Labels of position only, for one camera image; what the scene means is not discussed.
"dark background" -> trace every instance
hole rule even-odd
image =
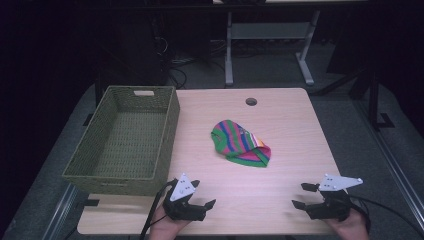
[[[314,41],[337,43],[329,72],[372,68],[424,136],[420,4],[324,11]],[[5,0],[0,17],[1,233],[89,86],[163,85],[169,63],[156,54],[155,31],[205,56],[210,38],[225,37],[225,29],[211,22],[226,21],[222,13],[168,14],[162,26],[152,29],[148,15],[87,12],[64,0]]]

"basket handle opening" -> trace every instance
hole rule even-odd
[[[155,92],[149,90],[134,90],[134,94],[139,97],[155,96]]]

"multicolored fabric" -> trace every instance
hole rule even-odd
[[[216,124],[211,137],[215,150],[232,162],[266,167],[271,158],[271,149],[262,140],[231,120]]]

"light wood tabletop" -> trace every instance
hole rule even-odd
[[[202,222],[181,235],[331,234],[291,200],[321,203],[319,193],[301,183],[319,183],[325,173],[339,175],[324,133],[305,90],[300,88],[179,90],[181,106],[169,180],[186,173],[200,180],[191,204],[216,199]],[[247,98],[257,104],[249,106]],[[228,161],[217,153],[213,127],[230,119],[271,148],[266,168]],[[91,194],[98,206],[86,206],[81,234],[140,234],[153,197]]]

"green wicker basket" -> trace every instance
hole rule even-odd
[[[110,86],[63,177],[89,193],[154,196],[168,180],[174,87]]]

